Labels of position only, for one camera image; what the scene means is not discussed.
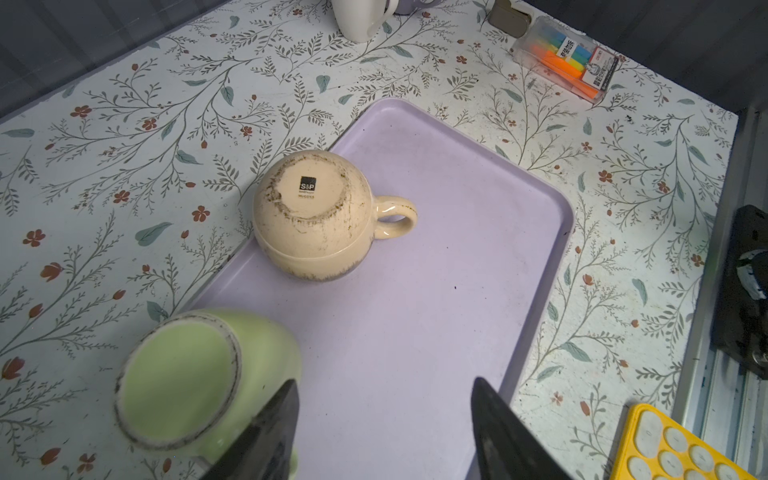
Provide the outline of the light green mug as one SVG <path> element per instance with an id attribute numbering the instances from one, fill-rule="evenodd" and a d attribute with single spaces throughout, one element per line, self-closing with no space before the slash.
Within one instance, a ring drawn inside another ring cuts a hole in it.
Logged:
<path id="1" fill-rule="evenodd" d="M 192 310 L 157 326 L 116 379 L 114 414 L 139 448 L 192 456 L 207 477 L 287 381 L 301 378 L 289 329 L 253 313 Z"/>

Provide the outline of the purple mug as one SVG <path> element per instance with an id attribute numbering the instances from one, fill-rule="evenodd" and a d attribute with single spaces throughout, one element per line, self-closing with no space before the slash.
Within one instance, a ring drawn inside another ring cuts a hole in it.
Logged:
<path id="1" fill-rule="evenodd" d="M 410 15 L 418 10 L 432 8 L 442 4 L 444 0 L 398 0 L 396 15 Z"/>

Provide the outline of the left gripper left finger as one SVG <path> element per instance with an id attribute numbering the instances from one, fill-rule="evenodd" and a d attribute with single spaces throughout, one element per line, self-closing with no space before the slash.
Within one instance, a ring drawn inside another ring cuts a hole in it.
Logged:
<path id="1" fill-rule="evenodd" d="M 299 408 L 297 382 L 287 380 L 201 479 L 295 479 Z"/>

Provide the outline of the beige ceramic teapot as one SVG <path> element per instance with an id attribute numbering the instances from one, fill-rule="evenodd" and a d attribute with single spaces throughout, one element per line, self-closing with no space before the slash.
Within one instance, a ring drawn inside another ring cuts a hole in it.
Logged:
<path id="1" fill-rule="evenodd" d="M 406 235 L 417 223 L 411 201 L 374 195 L 355 165 L 323 150 L 296 152 L 275 163 L 253 201 L 259 247 L 280 270 L 309 281 L 347 274 L 374 241 Z"/>

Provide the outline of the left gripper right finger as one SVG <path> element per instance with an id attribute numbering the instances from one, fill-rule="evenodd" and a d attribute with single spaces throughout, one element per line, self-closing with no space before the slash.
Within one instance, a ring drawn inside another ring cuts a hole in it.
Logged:
<path id="1" fill-rule="evenodd" d="M 470 403 L 480 479 L 570 479 L 484 378 Z"/>

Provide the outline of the white cream mug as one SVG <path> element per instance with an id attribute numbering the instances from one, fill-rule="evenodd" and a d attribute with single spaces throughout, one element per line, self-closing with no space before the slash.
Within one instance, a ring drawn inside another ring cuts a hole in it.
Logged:
<path id="1" fill-rule="evenodd" d="M 398 0 L 331 1 L 341 33 L 355 43 L 370 41 L 382 24 L 394 14 L 398 4 Z"/>

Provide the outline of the lilac plastic tray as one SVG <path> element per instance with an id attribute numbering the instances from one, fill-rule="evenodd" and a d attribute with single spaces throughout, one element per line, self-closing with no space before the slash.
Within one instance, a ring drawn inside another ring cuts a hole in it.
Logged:
<path id="1" fill-rule="evenodd" d="M 573 229 L 555 187 L 416 106 L 371 104 L 335 142 L 418 224 L 330 282 L 277 269 L 247 241 L 193 309 L 278 321 L 302 356 L 301 479 L 476 476 L 470 397 L 520 382 Z"/>

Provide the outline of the box of coloured markers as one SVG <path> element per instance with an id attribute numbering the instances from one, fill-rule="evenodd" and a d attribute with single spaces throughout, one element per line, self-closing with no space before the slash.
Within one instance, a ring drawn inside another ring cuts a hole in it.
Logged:
<path id="1" fill-rule="evenodd" d="M 605 97 L 619 65 L 617 54 L 544 16 L 515 41 L 513 57 L 592 105 Z"/>

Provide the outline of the floral table mat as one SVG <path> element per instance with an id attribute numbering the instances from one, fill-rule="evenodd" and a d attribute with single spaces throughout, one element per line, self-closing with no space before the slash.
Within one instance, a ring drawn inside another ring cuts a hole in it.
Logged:
<path id="1" fill-rule="evenodd" d="M 197 477 L 116 431 L 117 368 L 246 238 L 267 166 L 388 97 L 574 206 L 514 409 L 572 475 L 607 477 L 623 406 L 672 409 L 737 117 L 627 57 L 587 103 L 523 71 L 490 8 L 354 44 L 327 1 L 234 1 L 3 122 L 2 477 Z"/>

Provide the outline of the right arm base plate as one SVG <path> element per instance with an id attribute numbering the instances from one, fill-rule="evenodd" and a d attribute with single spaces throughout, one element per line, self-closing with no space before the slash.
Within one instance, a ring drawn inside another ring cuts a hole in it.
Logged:
<path id="1" fill-rule="evenodd" d="M 767 213 L 736 211 L 712 326 L 712 343 L 767 378 Z"/>

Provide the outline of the yellow calculator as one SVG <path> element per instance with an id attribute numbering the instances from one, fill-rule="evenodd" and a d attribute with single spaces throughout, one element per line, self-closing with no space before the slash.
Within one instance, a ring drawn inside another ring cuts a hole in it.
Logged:
<path id="1" fill-rule="evenodd" d="M 753 476 L 650 404 L 627 414 L 611 480 L 747 480 Z"/>

